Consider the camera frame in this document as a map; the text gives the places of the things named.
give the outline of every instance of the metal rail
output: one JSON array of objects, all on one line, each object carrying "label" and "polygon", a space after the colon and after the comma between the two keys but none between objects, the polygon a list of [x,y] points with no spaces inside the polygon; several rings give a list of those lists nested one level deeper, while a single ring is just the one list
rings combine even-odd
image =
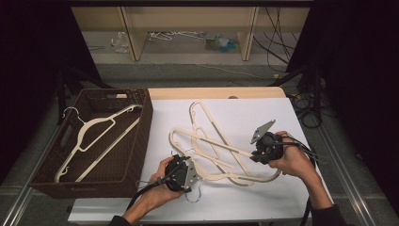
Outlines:
[{"label": "metal rail", "polygon": [[56,132],[59,129],[59,125],[56,126],[56,129],[54,130],[53,134],[51,135],[44,152],[41,154],[37,164],[35,165],[35,168],[33,168],[32,173],[30,174],[29,178],[27,179],[26,183],[24,184],[20,194],[18,195],[18,198],[15,200],[14,204],[11,206],[11,208],[8,210],[8,214],[5,218],[5,220],[2,222],[3,226],[14,226],[18,225],[18,222],[20,221],[21,217],[23,216],[24,210],[26,209],[26,206],[29,204],[30,199],[33,196],[34,189],[30,187],[28,184],[32,180],[32,178],[35,175],[36,170],[40,166],[40,163],[42,162],[44,156],[47,154],[47,151],[56,136]]},{"label": "metal rail", "polygon": [[340,179],[343,189],[345,190],[349,201],[352,203],[352,206],[358,215],[361,225],[376,226],[367,203],[362,198],[359,189],[356,187],[352,177],[349,175],[349,172],[346,169],[346,166],[343,163],[340,155],[338,154],[337,149],[335,148],[334,143],[332,142],[324,124],[319,126],[318,131],[327,146],[327,152],[331,158],[332,166],[337,172],[338,178]]}]

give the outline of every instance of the tangled hangers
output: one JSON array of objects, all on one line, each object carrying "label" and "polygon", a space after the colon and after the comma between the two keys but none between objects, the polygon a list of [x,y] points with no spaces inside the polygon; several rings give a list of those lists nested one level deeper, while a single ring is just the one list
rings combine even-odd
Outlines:
[{"label": "tangled hangers", "polygon": [[[214,139],[208,138],[208,136],[207,136],[206,132],[203,130],[203,128],[197,126],[196,121],[195,121],[195,111],[193,110],[195,105],[199,105],[202,108],[203,112],[207,116],[207,119],[213,125],[214,129],[217,131],[219,137],[221,138],[221,140],[223,142],[219,142]],[[213,120],[208,109],[202,102],[193,103],[189,108],[189,114],[190,114],[190,118],[191,118],[191,122],[192,122],[192,126],[193,126],[193,132],[175,127],[169,133],[169,142],[170,142],[170,145],[175,150],[179,151],[182,155],[192,158],[191,153],[185,152],[183,150],[183,148],[174,140],[175,134],[180,134],[180,135],[190,137],[191,144],[192,144],[193,150],[194,150],[194,154],[197,154],[201,157],[211,160],[216,165],[216,167],[221,171],[220,174],[208,173],[205,170],[203,170],[193,160],[196,171],[197,171],[198,175],[202,177],[203,180],[217,181],[217,180],[221,180],[224,178],[228,178],[229,180],[231,180],[234,184],[236,184],[238,186],[250,186],[250,185],[253,185],[254,182],[265,183],[265,182],[273,181],[280,175],[281,171],[279,169],[277,169],[276,172],[272,176],[269,176],[269,177],[253,176],[240,158],[240,154],[247,156],[247,157],[251,157],[252,154],[247,153],[242,150],[239,150],[239,149],[236,149],[229,144],[227,139],[223,136],[221,130],[218,128],[217,123]],[[201,131],[204,134],[204,136],[199,135],[198,131]],[[211,145],[212,149],[214,150],[216,156],[211,156],[210,154],[208,154],[204,150],[202,150],[198,144],[199,140],[209,143]],[[218,154],[217,150],[215,149],[215,146],[230,151],[231,154],[233,155],[234,159],[237,161],[238,165],[245,172],[245,175],[234,173],[233,165],[219,160],[218,159],[219,154]]]}]

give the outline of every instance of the brown basket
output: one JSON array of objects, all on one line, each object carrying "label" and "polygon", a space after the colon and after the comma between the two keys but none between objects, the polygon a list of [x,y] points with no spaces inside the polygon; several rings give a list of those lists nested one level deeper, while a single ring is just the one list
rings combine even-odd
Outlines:
[{"label": "brown basket", "polygon": [[[141,104],[142,108],[122,113],[116,124],[85,152],[76,152],[68,173],[55,182],[58,169],[77,143],[83,123],[76,111],[70,110],[63,121],[48,154],[30,182],[30,186],[55,198],[121,198],[133,197],[140,179],[152,122],[152,102],[147,89],[83,89],[74,105],[83,121],[107,118],[123,108]],[[76,179],[120,134],[137,118],[139,123],[81,181]],[[85,148],[112,121],[92,125],[85,133],[81,147]]]}]

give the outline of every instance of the clothes hanger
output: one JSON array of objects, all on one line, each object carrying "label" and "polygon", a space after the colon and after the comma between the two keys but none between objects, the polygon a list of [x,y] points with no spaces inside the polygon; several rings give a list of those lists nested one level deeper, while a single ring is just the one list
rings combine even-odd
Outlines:
[{"label": "clothes hanger", "polygon": [[[65,117],[65,112],[68,109],[74,109],[77,113],[77,118],[79,121],[81,121],[83,123],[82,128],[79,130],[79,133],[77,135],[77,142],[76,145],[74,146],[74,148],[72,149],[71,153],[68,155],[67,159],[64,161],[64,163],[62,164],[62,166],[58,169],[58,172],[56,173],[56,177],[55,177],[55,182],[59,183],[59,178],[65,174],[68,173],[68,164],[71,162],[71,160],[73,159],[74,155],[79,151],[79,152],[85,152],[87,151],[92,145],[94,145],[103,135],[105,135],[115,124],[115,118],[117,116],[119,116],[120,114],[124,113],[124,112],[131,112],[135,109],[135,107],[142,107],[142,105],[138,105],[138,104],[134,104],[134,105],[129,105],[127,107],[125,107],[124,109],[122,109],[121,111],[107,117],[107,118],[97,118],[97,119],[93,119],[91,121],[83,121],[82,119],[80,119],[79,117],[79,111],[75,108],[75,107],[67,107],[64,110],[64,115],[63,117]],[[97,138],[95,138],[90,144],[88,144],[88,146],[86,148],[81,148],[80,145],[82,144],[83,141],[83,137],[86,133],[86,131],[88,130],[88,128],[90,128],[91,126],[100,123],[100,122],[104,122],[104,121],[112,121],[112,124],[108,126],[108,128],[106,128]]]},{"label": "clothes hanger", "polygon": [[97,164],[99,164],[100,161],[103,160],[103,158],[109,153],[109,151],[111,151],[115,147],[115,145],[117,145],[120,140],[123,139],[125,135],[127,135],[138,124],[139,120],[140,118],[135,120],[129,127],[127,127],[126,130],[124,130],[123,133],[121,133],[120,136],[115,139],[114,142],[112,142],[112,144],[109,145],[105,149],[105,151],[103,151],[103,153],[100,154],[100,156],[96,160],[94,160],[93,163],[91,163],[91,165],[82,173],[82,175],[79,176],[78,179],[76,179],[75,182],[81,182],[91,172],[91,170],[93,170],[93,168],[95,168]]},{"label": "clothes hanger", "polygon": [[[201,130],[202,133],[203,133],[206,137],[208,137],[208,136],[206,135],[205,131],[204,131],[201,127],[198,127],[197,124],[196,124],[196,121],[195,121],[195,118],[196,118],[196,117],[195,117],[195,114],[196,114],[196,112],[195,112],[195,110],[194,110],[194,107],[195,107],[195,106],[199,106],[200,109],[205,113],[207,119],[208,119],[209,122],[213,125],[214,129],[217,131],[217,134],[218,134],[219,137],[222,139],[223,143],[226,144],[226,145],[228,145],[228,146],[231,146],[231,145],[229,144],[228,140],[226,139],[226,137],[223,135],[223,133],[222,133],[222,131],[220,130],[220,128],[218,127],[217,123],[215,122],[215,120],[214,120],[214,118],[212,117],[211,113],[209,112],[208,108],[206,107],[206,105],[205,105],[202,101],[194,102],[193,104],[191,104],[191,106],[190,106],[190,108],[189,108],[189,109],[190,109],[190,110],[189,110],[189,113],[190,113],[190,120],[191,120],[191,123],[192,123],[192,126],[193,126],[193,130],[194,130],[195,132],[197,132],[198,130]],[[193,146],[193,148],[194,148],[195,150],[197,150],[197,152],[199,152],[199,153],[202,152],[202,150],[201,150],[199,144],[197,143],[197,140],[196,140],[195,138],[192,138],[191,140],[192,140],[192,146]],[[211,144],[211,147],[212,147],[212,149],[214,150],[214,152],[216,153],[217,158],[218,158],[218,157],[220,156],[219,153],[218,153],[218,151],[215,149],[214,145]],[[247,176],[252,176],[251,173],[250,173],[250,171],[249,171],[249,169],[247,168],[247,166],[244,164],[244,162],[243,162],[242,159],[240,158],[239,154],[238,154],[238,153],[235,153],[235,152],[231,152],[231,154],[232,154],[232,156],[234,157],[234,159],[238,162],[238,165],[241,167],[241,169],[244,171],[244,173],[245,173]],[[214,164],[215,164],[222,172],[227,173],[227,171],[226,171],[225,169],[223,169],[223,167],[222,167],[221,165],[219,165],[216,161],[213,161],[213,162],[214,162]],[[240,182],[240,181],[237,181],[236,179],[233,179],[233,178],[229,178],[229,180],[231,180],[232,183],[234,183],[234,184],[236,184],[236,185],[238,185],[238,186],[251,186],[251,185],[254,184],[254,182],[251,182],[251,181],[246,181],[246,182],[241,181],[241,182]]]},{"label": "clothes hanger", "polygon": [[[197,126],[196,121],[195,121],[195,111],[193,110],[195,105],[200,105],[200,107],[206,114],[208,120],[213,125],[213,127],[216,129],[218,135],[220,136],[220,138],[222,139],[223,142],[219,142],[219,141],[208,138],[208,136],[204,132],[203,128]],[[172,128],[172,130],[169,133],[169,143],[170,143],[170,145],[172,145],[173,148],[175,148],[175,150],[179,151],[184,156],[191,157],[191,159],[194,159],[194,158],[192,158],[191,153],[184,151],[184,149],[176,141],[174,141],[174,135],[177,133],[190,137],[191,144],[193,146],[193,148],[190,150],[193,150],[194,154],[197,154],[199,156],[202,156],[204,158],[211,160],[222,172],[220,174],[208,173],[208,172],[204,171],[203,169],[201,169],[200,166],[193,160],[196,171],[197,171],[198,175],[203,178],[203,180],[215,181],[215,180],[221,180],[223,178],[228,178],[229,180],[231,180],[234,184],[236,184],[238,186],[251,186],[251,185],[253,185],[254,182],[265,183],[265,182],[273,181],[280,175],[281,170],[277,169],[277,171],[272,176],[269,176],[269,177],[253,176],[240,158],[240,154],[247,156],[247,157],[251,157],[252,154],[247,153],[242,150],[239,150],[239,149],[236,149],[236,148],[232,147],[231,145],[229,145],[229,142],[223,136],[217,123],[215,122],[215,120],[213,119],[212,115],[209,113],[208,109],[203,104],[203,102],[194,102],[189,108],[189,114],[190,114],[190,120],[191,120],[191,123],[193,126],[193,132],[190,132],[190,131],[187,131],[187,130],[184,130],[181,128],[176,128],[176,127]],[[202,131],[204,136],[199,135],[198,131]],[[214,150],[216,156],[211,156],[210,154],[203,151],[198,144],[198,140],[209,143],[211,145],[212,149]],[[227,164],[227,163],[219,160],[218,159],[219,153],[215,149],[214,145],[217,147],[220,147],[222,149],[230,151],[231,154],[233,155],[233,157],[235,158],[235,160],[238,162],[238,165],[242,168],[242,170],[245,172],[246,175],[240,175],[240,174],[233,173],[233,166],[231,164]]]}]

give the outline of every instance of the hanger hook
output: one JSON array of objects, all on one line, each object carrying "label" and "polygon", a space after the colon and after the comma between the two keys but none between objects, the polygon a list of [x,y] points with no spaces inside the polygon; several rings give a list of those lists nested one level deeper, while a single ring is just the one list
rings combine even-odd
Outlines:
[{"label": "hanger hook", "polygon": [[69,109],[75,110],[75,111],[76,111],[76,114],[77,114],[77,119],[78,119],[79,121],[81,121],[82,123],[85,123],[82,119],[80,119],[80,117],[79,117],[79,111],[76,109],[76,107],[73,107],[73,106],[68,106],[67,108],[65,108],[64,113],[62,114],[62,118],[65,118],[65,112],[66,112],[67,110],[69,110]]}]

